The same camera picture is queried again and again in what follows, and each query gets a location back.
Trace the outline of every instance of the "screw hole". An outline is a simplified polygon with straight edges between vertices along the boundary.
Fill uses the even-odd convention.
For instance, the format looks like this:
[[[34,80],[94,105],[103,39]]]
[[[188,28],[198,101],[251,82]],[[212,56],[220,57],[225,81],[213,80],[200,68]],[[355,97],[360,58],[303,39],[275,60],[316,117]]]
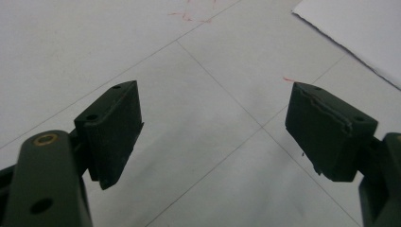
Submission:
[[[97,114],[91,114],[86,117],[87,120],[97,120],[97,118],[98,118]]]
[[[33,144],[35,146],[45,146],[45,145],[49,145],[53,142],[55,142],[57,140],[59,136],[55,133],[51,133],[51,134],[45,134],[42,136],[37,137],[34,141]]]
[[[52,199],[46,198],[39,200],[30,207],[30,213],[32,215],[39,215],[44,211],[48,210],[52,205],[53,205]]]
[[[363,119],[363,117],[361,117],[361,116],[356,116],[355,120],[359,121],[359,122],[365,121],[365,119]]]

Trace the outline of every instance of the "floor tile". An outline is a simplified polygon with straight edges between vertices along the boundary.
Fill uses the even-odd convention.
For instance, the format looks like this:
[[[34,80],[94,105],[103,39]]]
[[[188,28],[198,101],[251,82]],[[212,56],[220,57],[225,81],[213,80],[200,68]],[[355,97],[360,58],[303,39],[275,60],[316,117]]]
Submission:
[[[217,1],[211,14],[235,1]],[[0,148],[200,25],[169,15],[185,6],[186,0],[0,3]]]
[[[145,226],[260,129],[177,43],[45,122],[40,129],[72,130],[72,120],[83,106],[113,85],[134,79],[138,81],[145,126],[119,183],[102,191],[84,176],[96,227]],[[17,142],[23,141],[1,149],[2,167],[6,165],[4,160],[12,161],[9,156],[15,159]]]
[[[357,226],[259,131],[149,226]]]
[[[287,105],[290,83],[313,82],[344,52],[291,15],[299,1],[241,1],[179,42],[262,125]]]

